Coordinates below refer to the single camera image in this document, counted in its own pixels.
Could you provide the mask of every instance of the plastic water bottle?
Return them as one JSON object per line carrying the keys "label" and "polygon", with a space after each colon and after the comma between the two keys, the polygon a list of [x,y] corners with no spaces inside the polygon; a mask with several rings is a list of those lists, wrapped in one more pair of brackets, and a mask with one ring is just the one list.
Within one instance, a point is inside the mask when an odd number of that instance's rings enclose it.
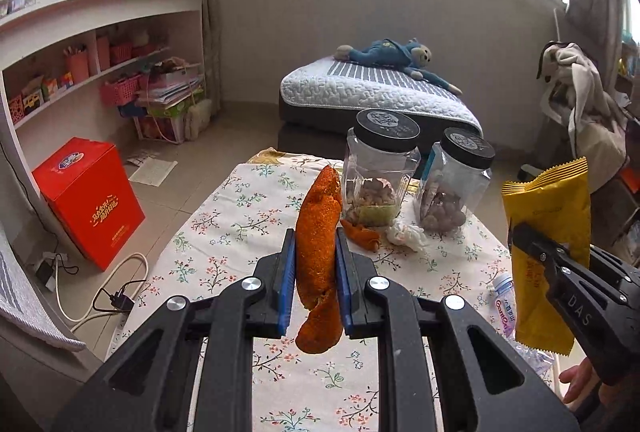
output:
{"label": "plastic water bottle", "polygon": [[553,357],[546,352],[531,349],[516,342],[516,292],[513,287],[513,277],[511,273],[501,273],[494,278],[495,301],[494,305],[498,311],[504,337],[518,354],[542,376],[553,365]]}
{"label": "plastic water bottle", "polygon": [[501,273],[494,278],[495,308],[498,311],[505,338],[510,338],[516,329],[516,292],[511,273]]}

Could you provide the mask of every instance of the storage basket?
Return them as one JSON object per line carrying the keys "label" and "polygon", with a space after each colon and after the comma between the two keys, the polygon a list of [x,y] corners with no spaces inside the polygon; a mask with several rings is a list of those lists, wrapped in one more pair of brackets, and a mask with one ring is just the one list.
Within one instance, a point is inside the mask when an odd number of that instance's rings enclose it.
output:
{"label": "storage basket", "polygon": [[138,90],[138,76],[123,78],[117,82],[106,82],[100,88],[100,99],[104,105],[125,105],[134,99]]}
{"label": "storage basket", "polygon": [[75,85],[89,78],[89,60],[86,51],[66,57],[65,62],[66,70],[71,73]]}
{"label": "storage basket", "polygon": [[145,116],[144,118],[134,118],[133,121],[140,139],[165,141],[162,137],[164,136],[171,143],[184,142],[184,113],[173,118],[156,118],[154,120],[152,116]]}
{"label": "storage basket", "polygon": [[11,121],[14,122],[14,125],[24,118],[21,94],[9,100],[9,112],[11,112]]}
{"label": "storage basket", "polygon": [[133,44],[131,42],[125,42],[124,44],[118,44],[117,46],[110,47],[111,65],[121,64],[127,60],[131,60],[131,50]]}
{"label": "storage basket", "polygon": [[100,70],[105,71],[111,67],[111,61],[109,56],[109,38],[100,37],[95,41],[98,49],[98,63],[100,64]]}

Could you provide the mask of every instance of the white bookshelf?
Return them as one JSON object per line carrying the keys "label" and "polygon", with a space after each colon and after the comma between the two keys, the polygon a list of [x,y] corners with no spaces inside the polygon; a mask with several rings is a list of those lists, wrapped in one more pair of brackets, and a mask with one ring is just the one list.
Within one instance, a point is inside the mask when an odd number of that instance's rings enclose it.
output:
{"label": "white bookshelf", "polygon": [[[171,51],[163,47],[101,70],[97,31],[145,23],[162,28]],[[59,55],[69,41],[87,46],[92,76],[60,92],[14,126],[9,99],[32,78],[28,73],[35,71],[33,62]],[[73,136],[113,141],[110,131],[123,128],[126,120],[119,118],[114,107],[100,104],[98,88],[110,76],[170,55],[203,63],[202,45],[202,0],[47,0],[0,20],[2,150],[42,220],[72,253],[81,255],[41,196],[31,171]],[[135,131],[132,123],[130,130]]]}

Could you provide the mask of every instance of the bottle label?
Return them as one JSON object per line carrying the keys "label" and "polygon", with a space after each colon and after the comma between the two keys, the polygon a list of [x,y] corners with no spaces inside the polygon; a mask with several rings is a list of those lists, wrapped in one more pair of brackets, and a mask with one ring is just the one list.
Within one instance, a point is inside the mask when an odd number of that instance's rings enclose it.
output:
{"label": "bottle label", "polygon": [[502,296],[495,299],[495,308],[498,310],[504,336],[507,338],[516,329],[515,300],[513,300],[513,290],[508,290]]}

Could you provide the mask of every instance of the blue stuffed toy monkey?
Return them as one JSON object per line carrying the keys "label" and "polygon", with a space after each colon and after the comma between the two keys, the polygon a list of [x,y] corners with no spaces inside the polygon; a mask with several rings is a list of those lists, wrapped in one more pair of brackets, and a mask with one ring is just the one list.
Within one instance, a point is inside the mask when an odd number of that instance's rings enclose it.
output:
{"label": "blue stuffed toy monkey", "polygon": [[407,45],[399,44],[388,38],[376,40],[365,50],[358,51],[351,46],[340,46],[334,55],[336,60],[352,61],[363,66],[390,67],[409,75],[414,80],[427,80],[434,86],[460,96],[462,91],[428,72],[425,67],[431,61],[431,51],[415,38]]}

